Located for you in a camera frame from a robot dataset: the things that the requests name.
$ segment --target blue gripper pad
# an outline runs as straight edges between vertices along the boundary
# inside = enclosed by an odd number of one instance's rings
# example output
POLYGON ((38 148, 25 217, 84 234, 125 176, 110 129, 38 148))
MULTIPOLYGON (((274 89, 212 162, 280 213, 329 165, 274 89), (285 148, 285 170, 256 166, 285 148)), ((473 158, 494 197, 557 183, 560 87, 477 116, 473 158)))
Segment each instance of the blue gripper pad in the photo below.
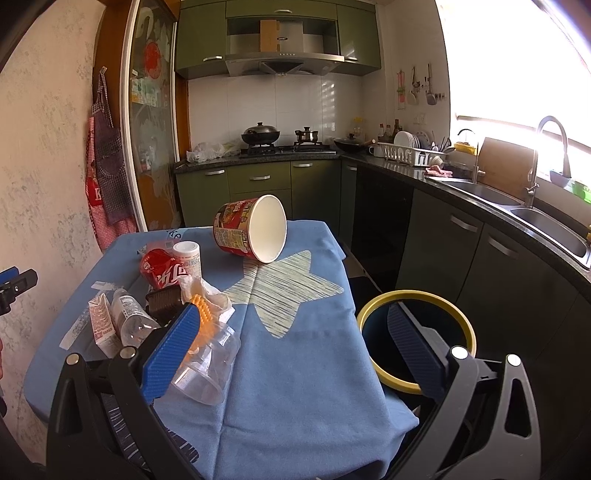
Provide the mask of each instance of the blue gripper pad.
POLYGON ((199 333, 199 325, 199 309, 192 303, 187 304, 148 357, 140 386, 148 404, 166 393, 178 366, 199 333))
POLYGON ((440 403, 445 397, 445 366, 421 333, 423 327, 415 324, 416 320, 413 322, 409 317, 412 314, 407 312, 397 302, 390 305, 388 332, 423 395, 440 403))

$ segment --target cabinet handle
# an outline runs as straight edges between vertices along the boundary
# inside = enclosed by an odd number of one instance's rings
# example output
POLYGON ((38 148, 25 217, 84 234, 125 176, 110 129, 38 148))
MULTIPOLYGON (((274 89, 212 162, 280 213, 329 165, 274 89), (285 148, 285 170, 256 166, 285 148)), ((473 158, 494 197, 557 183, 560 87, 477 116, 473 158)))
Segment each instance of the cabinet handle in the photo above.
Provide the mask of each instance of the cabinet handle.
POLYGON ((462 222, 458 217, 452 215, 449 217, 449 221, 451 223, 455 223, 458 227, 463 228, 464 230, 468 230, 469 232, 477 232, 478 227, 474 225, 470 225, 469 223, 462 222))
POLYGON ((519 255, 517 254, 517 252, 514 252, 513 250, 507 248, 505 245, 500 244, 499 242, 497 242, 493 237, 489 237, 488 238, 488 243, 496 248, 499 252, 501 252, 503 255, 506 255, 507 257, 512 257, 512 258, 517 258, 519 255))

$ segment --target yellow ring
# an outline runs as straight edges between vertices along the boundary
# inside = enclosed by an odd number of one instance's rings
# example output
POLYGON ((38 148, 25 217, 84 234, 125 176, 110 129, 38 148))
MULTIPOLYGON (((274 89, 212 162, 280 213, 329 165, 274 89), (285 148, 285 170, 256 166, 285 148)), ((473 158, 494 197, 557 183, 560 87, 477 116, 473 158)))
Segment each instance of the yellow ring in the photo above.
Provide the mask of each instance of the yellow ring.
MULTIPOLYGON (((448 312, 457 323, 460 324, 462 327, 462 332, 464 332, 464 337, 466 338, 466 345, 468 347, 468 351, 472 356, 476 356, 476 335, 474 334, 474 329, 470 322, 466 318, 466 316, 458 309, 453 303, 447 301, 439 297, 438 295, 434 295, 432 293, 427 293, 425 291, 420 290, 395 290, 389 291, 387 293, 382 293, 381 295, 375 297, 373 300, 369 301, 359 312, 357 315, 357 324, 359 325, 359 331, 363 332, 363 325, 365 321, 368 319, 369 315, 376 310, 378 307, 385 305, 387 303, 392 303, 393 301, 397 300, 422 300, 428 303, 432 303, 433 305, 438 306, 439 308, 448 312)), ((374 366, 375 372, 378 374, 378 378, 380 382, 384 385, 387 385, 395 390, 400 390, 406 393, 412 394, 421 394, 421 387, 418 386, 416 383, 406 382, 397 378, 381 368, 374 359, 369 357, 374 366)))

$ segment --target plastic bottle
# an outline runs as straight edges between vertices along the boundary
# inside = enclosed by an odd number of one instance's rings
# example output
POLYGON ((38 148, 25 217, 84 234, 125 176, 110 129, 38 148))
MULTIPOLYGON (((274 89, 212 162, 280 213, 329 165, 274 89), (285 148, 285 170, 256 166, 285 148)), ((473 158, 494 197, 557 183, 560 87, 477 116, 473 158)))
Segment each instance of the plastic bottle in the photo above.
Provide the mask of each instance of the plastic bottle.
POLYGON ((123 346, 139 347, 152 331, 160 327, 124 288, 113 293, 111 309, 123 346))

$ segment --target bright window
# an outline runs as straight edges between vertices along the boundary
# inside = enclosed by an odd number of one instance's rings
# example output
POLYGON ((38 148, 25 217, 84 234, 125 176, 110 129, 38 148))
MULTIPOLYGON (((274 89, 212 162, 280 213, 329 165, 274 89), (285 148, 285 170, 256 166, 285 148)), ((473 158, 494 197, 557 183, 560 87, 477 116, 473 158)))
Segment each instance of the bright window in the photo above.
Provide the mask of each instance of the bright window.
MULTIPOLYGON (((569 146, 573 177, 591 185, 587 44, 550 0, 536 2, 547 11, 532 0, 437 0, 449 64, 452 134, 468 127, 481 137, 537 145, 538 175, 546 176, 550 169, 562 170, 560 141, 516 126, 457 117, 536 128, 553 115, 568 137, 582 144, 569 146)), ((560 134, 553 123, 544 130, 560 134)))

